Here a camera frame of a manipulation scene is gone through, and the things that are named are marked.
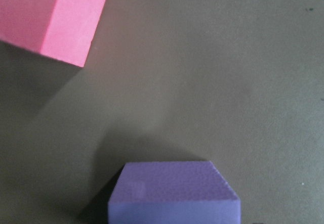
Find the pink block's side face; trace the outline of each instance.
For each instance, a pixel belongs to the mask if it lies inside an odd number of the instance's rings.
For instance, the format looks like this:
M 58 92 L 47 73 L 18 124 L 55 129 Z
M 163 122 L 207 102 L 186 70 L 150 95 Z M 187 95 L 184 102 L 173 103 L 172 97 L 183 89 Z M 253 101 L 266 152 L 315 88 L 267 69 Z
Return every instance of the pink block's side face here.
M 40 53 L 84 66 L 105 0 L 57 0 Z
M 56 0 L 0 0 L 0 39 L 38 52 Z

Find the foam block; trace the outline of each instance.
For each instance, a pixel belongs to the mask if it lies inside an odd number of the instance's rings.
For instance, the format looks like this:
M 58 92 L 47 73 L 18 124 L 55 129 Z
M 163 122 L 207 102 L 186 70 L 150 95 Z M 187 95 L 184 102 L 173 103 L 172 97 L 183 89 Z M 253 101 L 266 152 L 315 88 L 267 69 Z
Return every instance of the foam block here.
M 109 224 L 238 224 L 240 199 L 209 161 L 127 163 Z
M 0 0 L 0 40 L 83 67 L 105 0 Z

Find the purple block's front face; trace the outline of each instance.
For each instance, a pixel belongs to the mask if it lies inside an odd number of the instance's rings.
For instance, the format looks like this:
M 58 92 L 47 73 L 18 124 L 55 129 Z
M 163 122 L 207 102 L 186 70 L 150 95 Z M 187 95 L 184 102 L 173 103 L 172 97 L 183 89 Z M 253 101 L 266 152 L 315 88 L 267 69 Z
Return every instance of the purple block's front face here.
M 127 163 L 108 203 L 110 224 L 240 223 L 240 200 L 211 162 Z

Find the purple block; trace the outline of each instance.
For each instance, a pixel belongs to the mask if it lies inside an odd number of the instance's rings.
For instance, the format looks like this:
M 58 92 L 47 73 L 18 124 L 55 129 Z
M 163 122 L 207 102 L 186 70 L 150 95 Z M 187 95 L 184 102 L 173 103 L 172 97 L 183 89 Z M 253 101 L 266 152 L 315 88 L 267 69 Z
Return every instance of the purple block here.
M 238 224 L 240 199 L 210 161 L 131 162 L 108 216 L 109 224 Z

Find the blue object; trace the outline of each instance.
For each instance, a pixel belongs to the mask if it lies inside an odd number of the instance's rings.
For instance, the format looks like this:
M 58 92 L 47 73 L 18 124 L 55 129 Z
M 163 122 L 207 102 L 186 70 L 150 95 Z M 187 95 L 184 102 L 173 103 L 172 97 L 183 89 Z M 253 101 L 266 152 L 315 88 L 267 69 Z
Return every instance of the blue object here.
M 127 163 L 109 224 L 240 224 L 240 199 L 209 161 Z

